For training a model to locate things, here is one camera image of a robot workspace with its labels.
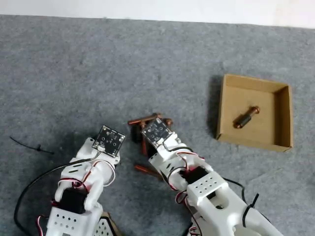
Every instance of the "open cardboard tray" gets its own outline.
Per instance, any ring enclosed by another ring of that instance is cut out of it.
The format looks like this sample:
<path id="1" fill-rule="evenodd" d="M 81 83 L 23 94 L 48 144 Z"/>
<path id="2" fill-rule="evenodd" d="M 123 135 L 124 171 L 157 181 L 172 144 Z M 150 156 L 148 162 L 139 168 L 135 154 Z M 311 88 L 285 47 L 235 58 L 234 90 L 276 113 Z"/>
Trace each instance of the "open cardboard tray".
<path id="1" fill-rule="evenodd" d="M 252 106 L 259 106 L 260 113 L 243 128 L 234 128 L 235 120 Z M 221 87 L 217 139 L 286 151 L 293 147 L 292 110 L 289 85 L 226 74 Z"/>

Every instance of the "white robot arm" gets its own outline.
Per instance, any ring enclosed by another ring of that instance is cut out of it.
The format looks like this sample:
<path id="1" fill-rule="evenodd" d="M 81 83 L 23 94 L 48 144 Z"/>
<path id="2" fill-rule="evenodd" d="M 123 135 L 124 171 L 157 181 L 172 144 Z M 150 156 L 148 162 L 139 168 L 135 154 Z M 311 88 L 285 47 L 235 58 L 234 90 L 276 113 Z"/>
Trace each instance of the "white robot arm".
<path id="1" fill-rule="evenodd" d="M 176 201 L 185 203 L 192 213 L 193 226 L 188 235 L 283 236 L 253 208 L 254 203 L 248 206 L 239 198 L 226 179 L 160 119 L 148 124 L 142 134 L 157 149 L 149 162 L 173 190 L 180 191 Z"/>
<path id="2" fill-rule="evenodd" d="M 110 221 L 102 218 L 98 199 L 115 180 L 115 165 L 125 135 L 103 126 L 97 138 L 87 138 L 70 165 L 61 173 L 50 212 L 46 236 L 115 236 Z"/>

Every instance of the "circuit board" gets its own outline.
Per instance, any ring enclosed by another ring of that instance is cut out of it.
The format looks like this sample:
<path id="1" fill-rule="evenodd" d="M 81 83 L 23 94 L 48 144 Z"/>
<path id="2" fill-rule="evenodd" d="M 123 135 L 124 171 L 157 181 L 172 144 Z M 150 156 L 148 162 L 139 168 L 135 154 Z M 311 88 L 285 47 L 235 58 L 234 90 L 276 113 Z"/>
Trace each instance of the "circuit board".
<path id="1" fill-rule="evenodd" d="M 116 157 L 125 140 L 125 137 L 125 135 L 117 132 L 116 130 L 103 125 L 92 147 L 106 153 L 107 155 Z"/>
<path id="2" fill-rule="evenodd" d="M 161 145 L 169 136 L 171 136 L 172 131 L 166 126 L 166 124 L 156 118 L 154 121 L 149 123 L 141 133 L 146 137 L 146 139 L 157 148 Z"/>

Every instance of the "white wall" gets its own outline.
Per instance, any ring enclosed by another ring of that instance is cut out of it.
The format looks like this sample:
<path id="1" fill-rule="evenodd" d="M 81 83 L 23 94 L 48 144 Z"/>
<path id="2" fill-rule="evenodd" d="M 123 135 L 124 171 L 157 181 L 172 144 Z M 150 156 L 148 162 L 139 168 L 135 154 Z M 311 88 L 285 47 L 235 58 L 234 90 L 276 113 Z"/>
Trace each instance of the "white wall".
<path id="1" fill-rule="evenodd" d="M 0 14 L 315 29 L 315 0 L 0 0 Z"/>

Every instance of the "gray carpet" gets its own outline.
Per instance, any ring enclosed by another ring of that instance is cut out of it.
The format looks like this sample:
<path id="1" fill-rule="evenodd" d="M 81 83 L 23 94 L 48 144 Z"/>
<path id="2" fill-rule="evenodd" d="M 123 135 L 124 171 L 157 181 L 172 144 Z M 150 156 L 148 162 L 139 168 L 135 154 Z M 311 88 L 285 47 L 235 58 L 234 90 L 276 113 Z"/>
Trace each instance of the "gray carpet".
<path id="1" fill-rule="evenodd" d="M 292 86 L 292 150 L 214 139 L 224 73 Z M 245 184 L 249 201 L 259 192 L 256 208 L 285 236 L 314 235 L 314 77 L 310 29 L 0 16 L 0 235 L 23 235 L 13 211 L 33 178 L 68 162 L 102 124 L 128 135 L 127 120 L 152 112 L 173 118 L 186 144 L 222 176 Z M 121 157 L 116 181 L 100 198 L 104 209 L 126 236 L 180 236 L 189 213 L 166 184 L 134 171 L 134 163 L 147 161 L 130 137 Z M 59 174 L 40 181 L 23 201 L 20 220 L 34 235 L 35 216 L 49 214 Z"/>

